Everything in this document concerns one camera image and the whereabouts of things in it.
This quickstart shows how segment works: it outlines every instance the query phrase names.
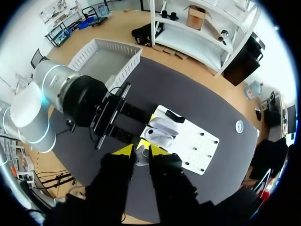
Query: shelving unit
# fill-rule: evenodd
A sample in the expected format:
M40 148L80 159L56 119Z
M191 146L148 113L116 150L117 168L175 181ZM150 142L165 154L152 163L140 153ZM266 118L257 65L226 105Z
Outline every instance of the shelving unit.
M261 9L249 0L207 1L162 0L161 12L176 12L179 17L178 20L172 21L155 15L155 0L150 0L151 40L152 45L158 43L173 48L202 62L215 71L215 76L220 76L251 36ZM206 20L210 21L218 32L229 32L229 37L224 39L226 45L218 41L205 24L200 31L186 25L188 6L191 4L207 11ZM243 13L237 12L237 6L246 10ZM164 23L163 32L156 38L158 23L155 26L155 21Z
M187 35L175 28L168 28L156 38L156 43L173 48L206 64L215 71L220 70L219 52L212 43Z

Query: person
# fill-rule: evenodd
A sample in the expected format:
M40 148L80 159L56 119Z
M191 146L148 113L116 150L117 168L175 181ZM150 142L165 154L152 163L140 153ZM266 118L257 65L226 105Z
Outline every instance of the person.
M275 177L282 169L287 159L288 146L285 137L273 142L270 140L261 141L256 149L250 166L253 168L249 180L245 180L242 186L252 187L260 181L265 173L271 169L268 184L273 183Z

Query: white mounting plate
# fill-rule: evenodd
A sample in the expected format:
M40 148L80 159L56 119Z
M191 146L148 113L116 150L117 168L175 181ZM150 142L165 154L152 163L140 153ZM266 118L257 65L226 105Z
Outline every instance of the white mounting plate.
M172 121L165 115L167 110L166 107L159 105L153 115ZM203 175L214 157L220 140L187 119L183 124L179 123L178 131L179 135L175 137L172 145L165 150L169 153L178 154L182 160L183 168ZM145 139L144 131L141 134L141 138Z

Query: blue bin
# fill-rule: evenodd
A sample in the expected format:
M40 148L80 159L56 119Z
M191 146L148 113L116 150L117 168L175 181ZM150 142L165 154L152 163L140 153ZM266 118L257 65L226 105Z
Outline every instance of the blue bin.
M89 22L87 20L85 20L84 22L79 24L79 29L81 30L81 29L84 29L88 26L89 26Z

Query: yellow triangle marker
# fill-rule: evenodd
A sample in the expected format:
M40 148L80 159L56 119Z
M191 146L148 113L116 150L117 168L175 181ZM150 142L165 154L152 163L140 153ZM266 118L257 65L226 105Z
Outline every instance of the yellow triangle marker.
M159 155L159 154L170 154L156 145L151 144L150 147L151 147L152 156Z
M116 155L124 154L124 155L131 156L132 149L133 149L133 144L128 145L128 146L126 146L126 147L124 147L124 148L122 148L122 149L120 149L120 150L118 150L118 151L116 151L112 154L116 154Z

